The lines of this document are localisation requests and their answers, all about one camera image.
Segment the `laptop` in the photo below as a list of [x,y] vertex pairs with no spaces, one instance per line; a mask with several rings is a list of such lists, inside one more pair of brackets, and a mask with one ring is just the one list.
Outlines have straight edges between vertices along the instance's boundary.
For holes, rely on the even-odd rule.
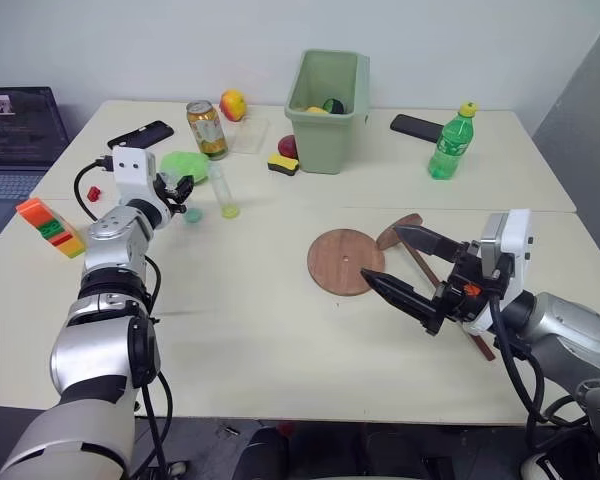
[[0,232],[67,145],[49,87],[0,88]]

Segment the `wooden disc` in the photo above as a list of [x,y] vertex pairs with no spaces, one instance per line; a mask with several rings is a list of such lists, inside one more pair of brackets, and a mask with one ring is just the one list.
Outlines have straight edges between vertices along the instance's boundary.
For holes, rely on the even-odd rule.
[[360,269],[383,272],[384,254],[369,235],[342,228],[315,239],[309,248],[307,264],[311,277],[327,292],[359,295],[371,288],[360,275]]
[[400,220],[393,222],[391,225],[385,228],[376,240],[380,250],[386,250],[387,248],[393,247],[394,245],[400,243],[398,234],[393,229],[393,227],[398,225],[422,225],[422,217],[417,213],[412,213],[406,217],[402,217]]

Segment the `test tube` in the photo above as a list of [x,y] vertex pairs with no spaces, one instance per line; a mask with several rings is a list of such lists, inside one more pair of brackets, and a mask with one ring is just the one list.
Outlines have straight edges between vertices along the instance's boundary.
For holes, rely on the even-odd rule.
[[240,213],[240,208],[231,196],[229,185],[227,185],[219,162],[209,162],[209,180],[211,180],[213,193],[216,194],[216,199],[222,209],[222,216],[224,218],[236,218]]

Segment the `laptop screen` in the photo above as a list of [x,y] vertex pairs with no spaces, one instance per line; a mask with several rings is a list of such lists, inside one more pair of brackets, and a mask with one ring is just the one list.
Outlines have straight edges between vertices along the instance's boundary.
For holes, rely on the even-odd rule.
[[67,145],[49,87],[0,88],[0,167],[50,167]]

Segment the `laptop keyboard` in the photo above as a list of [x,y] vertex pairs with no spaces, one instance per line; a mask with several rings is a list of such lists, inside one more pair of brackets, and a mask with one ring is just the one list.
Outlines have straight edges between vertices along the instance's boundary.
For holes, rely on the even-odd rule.
[[25,199],[38,184],[42,175],[1,175],[0,199]]

